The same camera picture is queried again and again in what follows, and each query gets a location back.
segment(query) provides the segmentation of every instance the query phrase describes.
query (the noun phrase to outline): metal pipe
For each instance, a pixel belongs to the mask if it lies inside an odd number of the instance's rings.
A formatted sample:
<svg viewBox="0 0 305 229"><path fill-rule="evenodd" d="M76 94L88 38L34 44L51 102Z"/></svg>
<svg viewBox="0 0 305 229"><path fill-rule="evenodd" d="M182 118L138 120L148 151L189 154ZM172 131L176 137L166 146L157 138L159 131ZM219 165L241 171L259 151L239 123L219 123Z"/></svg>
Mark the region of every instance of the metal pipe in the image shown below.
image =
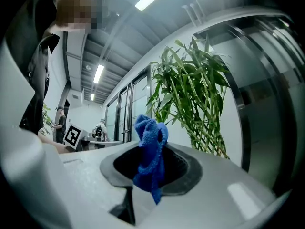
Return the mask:
<svg viewBox="0 0 305 229"><path fill-rule="evenodd" d="M193 3L191 3L190 6L192 7L192 9L193 9L193 11L194 11L194 13L195 13L199 23L202 24L203 22L201 21L201 16L200 16L200 13L199 13L197 7Z"/></svg>
<svg viewBox="0 0 305 229"><path fill-rule="evenodd" d="M194 16L192 15L192 12L191 12L191 10L190 10L190 7L187 6L187 5L183 5L183 6L181 6L181 8L183 8L183 9L186 10L187 15L190 17L190 19L191 19L193 25L194 25L195 27L197 27L195 18L194 18Z"/></svg>

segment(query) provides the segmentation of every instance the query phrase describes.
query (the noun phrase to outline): ceiling beam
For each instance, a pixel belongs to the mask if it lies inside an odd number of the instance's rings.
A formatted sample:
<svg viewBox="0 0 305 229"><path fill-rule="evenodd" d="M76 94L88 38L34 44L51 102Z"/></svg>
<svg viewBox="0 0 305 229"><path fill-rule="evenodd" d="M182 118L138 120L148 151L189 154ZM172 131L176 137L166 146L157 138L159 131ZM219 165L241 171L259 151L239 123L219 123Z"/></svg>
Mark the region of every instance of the ceiling beam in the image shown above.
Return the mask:
<svg viewBox="0 0 305 229"><path fill-rule="evenodd" d="M84 75L86 75L87 77L91 77L92 78L92 81L93 81L93 79L94 79L94 72L93 71L88 71L87 69L86 69L86 66L85 65L82 65L82 71L81 71L81 73L82 74L84 74ZM113 82L115 85L117 84L117 83L119 83L120 82L120 79L114 79L114 78L112 78L112 77L110 77L110 76L108 76L107 75L107 80L110 82Z"/></svg>
<svg viewBox="0 0 305 229"><path fill-rule="evenodd" d="M100 97L98 95L95 95L94 98L105 101L107 99L107 97Z"/></svg>
<svg viewBox="0 0 305 229"><path fill-rule="evenodd" d="M87 50L87 49L85 49L84 52L86 52L86 53L88 53L88 54L90 54L90 55L92 55L92 56L94 56L94 57L96 57L96 58L100 58L97 54L95 54L94 52L89 51L89 50ZM129 69L126 69L126 68L124 68L123 66L117 65L117 64L114 63L113 61L107 60L105 63L106 63L106 67L105 67L106 69L108 69L108 67L107 67L108 65L107 65L107 64L112 64L112 65L114 65L115 67L118 67L119 69L125 71L126 73L129 71Z"/></svg>
<svg viewBox="0 0 305 229"><path fill-rule="evenodd" d="M91 89L91 85L86 82L83 82L83 87L87 89ZM105 92L107 94L107 93L111 93L113 89L107 87L98 87L97 91Z"/></svg>
<svg viewBox="0 0 305 229"><path fill-rule="evenodd" d="M103 48L103 47L105 46L105 45L103 45L103 44L100 44L99 42L96 42L96 41L93 40L93 39L87 39L87 40L88 40L89 42L91 42L91 43L93 43L93 44L99 46L99 47L102 47L102 48ZM126 59L122 54L120 54L119 52L117 52L117 51L115 51L115 50L113 50L112 53L114 54L115 57L120 57L120 58L126 60L128 63L130 63L130 64L132 64L132 65L135 65L135 64L136 64L136 62L132 62L132 61L130 61L129 59Z"/></svg>
<svg viewBox="0 0 305 229"><path fill-rule="evenodd" d="M83 82L91 84L92 81L93 81L93 77L83 74L81 80ZM117 85L117 83L113 83L112 81L108 81L107 77L103 77L103 79L100 80L99 85L101 85L101 86L106 85L106 87L111 86L112 88L114 88Z"/></svg>
<svg viewBox="0 0 305 229"><path fill-rule="evenodd" d="M90 60L88 60L88 59L83 59L82 61L83 61L83 62L87 62L87 63L89 63L89 64L91 64L91 65L97 65L97 63L94 63L94 62L92 62L92 61L90 61ZM118 74L118 73L115 72L114 70L108 69L107 67L105 68L105 70L106 70L107 72L109 72L109 73L115 75L115 76L120 77L120 80L124 77L124 75Z"/></svg>
<svg viewBox="0 0 305 229"><path fill-rule="evenodd" d="M90 94L90 91L91 91L90 87L84 87L84 89L85 89L86 94ZM110 94L110 93L105 93L105 92L101 92L101 91L97 91L96 93L100 96L105 96L105 97L108 97Z"/></svg>

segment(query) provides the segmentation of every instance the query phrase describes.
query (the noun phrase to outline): metal frame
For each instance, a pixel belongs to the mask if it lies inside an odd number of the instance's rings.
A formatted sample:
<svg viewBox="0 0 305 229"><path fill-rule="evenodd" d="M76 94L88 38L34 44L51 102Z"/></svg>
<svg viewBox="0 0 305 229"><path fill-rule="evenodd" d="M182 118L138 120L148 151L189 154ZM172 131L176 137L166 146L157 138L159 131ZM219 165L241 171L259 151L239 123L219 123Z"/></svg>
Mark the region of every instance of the metal frame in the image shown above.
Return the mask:
<svg viewBox="0 0 305 229"><path fill-rule="evenodd" d="M295 62L296 65L296 75L298 76L299 83L303 83L305 79L305 71L303 69L303 62L301 62L298 57L295 55L295 53L291 50L292 46L295 51L299 54L299 57L304 60L303 56L300 54L299 50L291 43L289 46L279 35L274 33L274 30L276 30L279 34L281 34L283 37L285 37L288 41L290 41L276 26L274 26L272 23L269 23L268 20L265 18L259 18L255 20L257 22L257 26L262 28L263 30L267 31L269 34L271 34L277 42L286 50L289 57Z"/></svg>
<svg viewBox="0 0 305 229"><path fill-rule="evenodd" d="M292 100L288 89L284 87L283 82L281 81L281 74L278 68L263 48L243 30L232 24L228 24L228 26L229 31L242 40L248 48L251 49L255 47L260 52L260 54L255 54L255 50L251 50L255 57L260 59L263 70L268 76L268 81L275 94L281 119L283 146L281 150L281 165L273 190L276 194L280 195L287 189L289 184L296 152L296 120Z"/></svg>
<svg viewBox="0 0 305 229"><path fill-rule="evenodd" d="M105 125L107 125L107 113L108 113L108 108L109 108L109 106L116 100L116 99L118 99L118 94L116 94L112 99L111 99L111 101L107 104L107 106L106 106L106 109L105 109ZM116 139L115 139L115 133L117 132L117 130L115 129L116 128L116 119L115 119L115 121L114 121L114 133L113 133L113 139L114 139L114 141L116 141Z"/></svg>
<svg viewBox="0 0 305 229"><path fill-rule="evenodd" d="M67 81L62 93L61 93L61 98L58 102L58 105L57 106L64 106L65 105L65 102L67 100L67 97L68 97L68 93L71 89L71 83L70 81ZM56 115L55 115L55 122L57 123L59 120L59 113L56 111ZM55 142L56 141L56 132L53 132L53 141Z"/></svg>
<svg viewBox="0 0 305 229"><path fill-rule="evenodd" d="M141 70L135 78L130 81L128 84L126 84L120 91L119 93L111 99L111 101L107 104L106 107L106 117L107 118L107 111L108 107L116 100L117 105L116 105L116 113L115 113L115 127L114 127L114 140L118 141L119 140L119 124L120 124L120 109L121 109L121 103L122 103L122 94L127 91L126 95L126 103L125 103L125 113L124 113L124 129L126 126L126 121L127 121L127 129L123 131L123 133L127 133L126 135L123 135L123 142L130 142L132 138L132 98L133 98L133 88L134 85L136 85L140 80L142 80L144 77L147 77L147 89L146 89L146 95L147 95L147 101L151 96L151 91L152 91L152 81L151 81L151 67L147 66L145 69Z"/></svg>

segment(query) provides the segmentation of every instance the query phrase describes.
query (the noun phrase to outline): door frame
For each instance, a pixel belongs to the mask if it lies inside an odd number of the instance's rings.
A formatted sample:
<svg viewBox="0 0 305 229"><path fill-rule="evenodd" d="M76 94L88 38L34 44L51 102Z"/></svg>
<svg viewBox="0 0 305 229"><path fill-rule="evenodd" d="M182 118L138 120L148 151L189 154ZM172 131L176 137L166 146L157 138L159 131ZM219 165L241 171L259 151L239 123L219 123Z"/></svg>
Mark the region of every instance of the door frame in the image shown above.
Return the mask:
<svg viewBox="0 0 305 229"><path fill-rule="evenodd" d="M126 135L126 141L125 141L125 135L123 137L123 142L130 142L131 141L131 136L132 136L132 101L130 101L133 98L133 87L135 84L137 84L140 80L142 80L144 77L147 77L147 87L146 87L146 95L147 95L147 102L148 99L151 96L151 91L152 91L152 80L151 80L151 67L150 65L147 66L145 69L141 70L128 84L126 84L120 91L119 93L116 94L116 96L111 99L111 101L107 104L106 106L106 111L105 111L105 121L107 121L107 112L108 112L108 107L116 100L117 105L116 105L116 112L115 112L115 126L114 126L114 140L118 141L119 140L119 123L120 123L120 109L121 109L121 103L122 103L122 94L127 90L127 99L126 99L126 108L125 112L128 107L128 116L126 117L126 114L124 115L124 127L127 121L127 135ZM150 111L147 114L148 117L151 118L152 112Z"/></svg>

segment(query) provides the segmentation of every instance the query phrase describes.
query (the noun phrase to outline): white wall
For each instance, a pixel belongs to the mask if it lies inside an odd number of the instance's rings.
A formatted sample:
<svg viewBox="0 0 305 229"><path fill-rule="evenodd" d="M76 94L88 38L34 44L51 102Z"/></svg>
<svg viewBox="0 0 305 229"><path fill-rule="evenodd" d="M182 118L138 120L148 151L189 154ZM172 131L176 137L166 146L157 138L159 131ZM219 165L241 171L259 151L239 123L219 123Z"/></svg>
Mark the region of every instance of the white wall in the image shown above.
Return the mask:
<svg viewBox="0 0 305 229"><path fill-rule="evenodd" d="M79 128L91 132L95 125L102 119L102 106L94 102L84 100L82 106L70 104L67 116L67 128L70 123Z"/></svg>
<svg viewBox="0 0 305 229"><path fill-rule="evenodd" d="M55 47L51 57L49 57L49 88L44 99L45 104L51 109L48 111L48 115L52 121L55 121L56 110L59 100L61 98L62 91L67 83L66 73L63 63L62 55L62 32L56 33L60 39Z"/></svg>
<svg viewBox="0 0 305 229"><path fill-rule="evenodd" d="M119 82L114 88L109 97L106 99L103 105L103 114L108 102L126 85L128 84L142 69L144 69L151 61L158 61L165 46L173 47L174 50L178 49L178 46L174 43L176 39L182 43L189 44L191 36L194 33L200 32L205 28L212 25L221 23L223 21L250 16L258 14L273 14L274 10L262 9L262 8L237 8L220 13L214 14L209 17L209 21L199 27L194 27L192 24L188 24L173 34L166 37L155 47L153 47L145 56L143 56L134 67L126 74L126 76ZM224 138L224 142L227 148L227 153L236 165L241 166L242 159L242 133L240 126L240 119L238 117L238 111L236 108L235 100L233 98L232 91L228 89L224 99L224 109L220 119L221 133ZM177 143L191 147L190 138L185 129L181 129L180 122L176 121L174 125L168 124L169 142Z"/></svg>

